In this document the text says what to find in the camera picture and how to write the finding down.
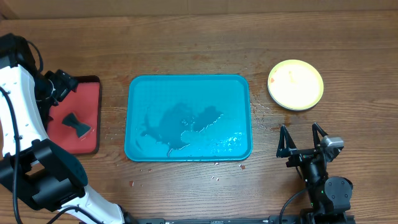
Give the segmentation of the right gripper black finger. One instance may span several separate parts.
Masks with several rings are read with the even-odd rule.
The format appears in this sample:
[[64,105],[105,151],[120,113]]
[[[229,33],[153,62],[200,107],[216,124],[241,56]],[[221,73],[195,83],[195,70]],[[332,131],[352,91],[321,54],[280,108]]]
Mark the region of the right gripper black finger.
[[320,127],[318,123],[312,124],[312,134],[314,147],[324,147],[325,144],[320,139],[320,136],[324,138],[325,136],[328,136],[328,134]]
[[287,128],[282,125],[280,127],[279,144],[276,152],[276,157],[290,157],[297,147],[291,138]]

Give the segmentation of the dark green bow-shaped sponge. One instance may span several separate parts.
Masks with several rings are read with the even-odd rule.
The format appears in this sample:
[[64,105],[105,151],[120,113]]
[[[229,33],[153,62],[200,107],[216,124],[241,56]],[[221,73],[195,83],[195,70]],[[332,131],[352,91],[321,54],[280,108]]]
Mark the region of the dark green bow-shaped sponge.
[[78,138],[83,137],[91,129],[89,125],[80,122],[74,113],[66,115],[62,120],[62,124],[73,128]]

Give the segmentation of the yellow plate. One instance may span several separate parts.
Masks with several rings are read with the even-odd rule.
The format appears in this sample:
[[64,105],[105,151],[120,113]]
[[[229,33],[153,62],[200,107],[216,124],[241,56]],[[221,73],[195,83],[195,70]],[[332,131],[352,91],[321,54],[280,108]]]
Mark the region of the yellow plate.
[[319,71],[302,60],[284,60],[275,65],[267,79],[271,98],[281,107],[304,111],[322,98],[324,83]]

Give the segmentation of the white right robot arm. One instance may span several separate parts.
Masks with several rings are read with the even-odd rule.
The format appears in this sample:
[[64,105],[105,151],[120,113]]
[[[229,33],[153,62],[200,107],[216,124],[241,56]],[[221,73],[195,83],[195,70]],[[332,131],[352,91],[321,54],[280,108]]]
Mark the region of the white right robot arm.
[[[351,208],[353,183],[345,177],[330,177],[327,164],[332,162],[344,148],[341,137],[329,136],[317,123],[312,124],[313,144],[310,149],[297,149],[287,128],[280,128],[276,156],[287,158],[287,167],[294,167],[305,183],[305,188],[289,198],[280,210],[275,223],[354,223],[347,216]],[[310,208],[298,215],[285,215],[287,206],[299,195],[308,193]]]

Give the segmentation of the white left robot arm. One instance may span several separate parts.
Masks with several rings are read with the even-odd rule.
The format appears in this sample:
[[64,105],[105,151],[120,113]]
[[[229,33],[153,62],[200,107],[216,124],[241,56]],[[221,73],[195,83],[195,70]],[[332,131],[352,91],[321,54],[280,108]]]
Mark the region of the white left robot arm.
[[37,47],[25,38],[1,37],[1,184],[12,193],[17,222],[19,202],[57,217],[69,213],[82,223],[133,223],[122,206],[88,183],[80,161],[49,139],[49,111],[76,91],[80,79],[63,70],[43,70]]

